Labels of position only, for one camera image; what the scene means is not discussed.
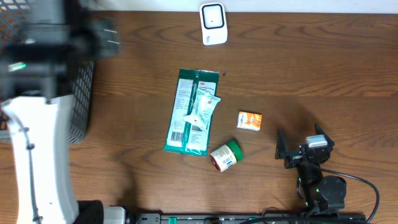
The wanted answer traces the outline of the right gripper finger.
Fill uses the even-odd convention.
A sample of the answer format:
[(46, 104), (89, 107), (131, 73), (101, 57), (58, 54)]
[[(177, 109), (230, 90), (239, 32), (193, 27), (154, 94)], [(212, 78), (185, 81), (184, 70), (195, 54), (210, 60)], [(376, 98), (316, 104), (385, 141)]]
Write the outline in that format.
[(323, 135), (323, 137), (325, 138), (326, 142), (327, 142), (327, 146), (328, 147), (334, 147), (335, 146), (335, 142), (331, 140), (331, 138), (322, 130), (322, 128), (320, 127), (320, 125), (318, 123), (315, 123), (315, 134), (316, 135)]
[(275, 159), (285, 159), (286, 157), (286, 147), (284, 144), (284, 139), (281, 130), (277, 130), (277, 144), (275, 149)]

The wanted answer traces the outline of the small orange box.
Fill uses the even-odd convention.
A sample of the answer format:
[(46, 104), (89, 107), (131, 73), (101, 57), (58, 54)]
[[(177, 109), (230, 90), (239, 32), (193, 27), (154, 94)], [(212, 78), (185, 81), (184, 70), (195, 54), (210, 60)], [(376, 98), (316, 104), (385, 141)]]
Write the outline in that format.
[(237, 128), (247, 129), (251, 131), (259, 131), (261, 129), (262, 115), (240, 111), (238, 114)]

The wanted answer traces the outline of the green lid jar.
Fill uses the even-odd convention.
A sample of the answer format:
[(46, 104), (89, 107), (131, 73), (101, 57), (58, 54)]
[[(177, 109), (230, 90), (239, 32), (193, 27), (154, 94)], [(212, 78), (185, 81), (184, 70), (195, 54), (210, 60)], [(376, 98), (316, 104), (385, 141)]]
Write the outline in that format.
[(244, 159), (243, 152), (236, 141), (231, 140), (210, 154), (213, 165), (219, 172), (224, 172)]

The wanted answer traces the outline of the white teal wipes packet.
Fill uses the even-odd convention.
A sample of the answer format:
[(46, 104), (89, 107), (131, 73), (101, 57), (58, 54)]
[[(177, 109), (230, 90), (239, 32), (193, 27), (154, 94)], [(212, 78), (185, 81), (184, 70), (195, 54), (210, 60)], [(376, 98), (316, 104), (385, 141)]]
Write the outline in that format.
[(193, 103), (192, 112), (183, 117), (183, 120), (206, 131), (217, 104), (221, 98), (211, 95), (205, 90), (198, 89)]

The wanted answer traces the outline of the green white glove package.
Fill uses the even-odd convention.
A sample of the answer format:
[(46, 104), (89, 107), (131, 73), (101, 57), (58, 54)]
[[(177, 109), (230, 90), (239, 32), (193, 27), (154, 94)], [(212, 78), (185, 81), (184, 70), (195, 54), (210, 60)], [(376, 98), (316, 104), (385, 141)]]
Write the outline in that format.
[(200, 157), (208, 154), (211, 126), (202, 130), (183, 117), (192, 112), (198, 89), (216, 95), (219, 75), (208, 70), (180, 69), (164, 151)]

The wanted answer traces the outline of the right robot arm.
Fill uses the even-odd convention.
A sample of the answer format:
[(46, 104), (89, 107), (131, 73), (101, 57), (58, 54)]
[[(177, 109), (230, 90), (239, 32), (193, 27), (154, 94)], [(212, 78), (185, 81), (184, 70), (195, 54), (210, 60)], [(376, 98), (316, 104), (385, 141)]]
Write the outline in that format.
[(284, 160), (286, 169), (297, 169), (297, 192), (307, 204), (304, 216), (338, 213), (345, 207), (346, 181), (335, 175), (324, 176), (320, 165), (331, 156), (335, 143), (315, 125), (315, 135), (309, 136), (298, 151), (288, 151), (277, 132), (275, 158)]

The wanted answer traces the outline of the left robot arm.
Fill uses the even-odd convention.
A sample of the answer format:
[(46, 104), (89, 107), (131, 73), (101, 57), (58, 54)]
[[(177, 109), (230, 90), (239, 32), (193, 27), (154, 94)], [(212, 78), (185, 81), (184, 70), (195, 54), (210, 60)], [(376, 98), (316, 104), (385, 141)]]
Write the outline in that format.
[(99, 200), (78, 201), (70, 178), (72, 82), (83, 63), (117, 51), (116, 32), (92, 22), (79, 1), (35, 1), (19, 40), (1, 49), (1, 109), (7, 116), (18, 190), (18, 223), (133, 223)]

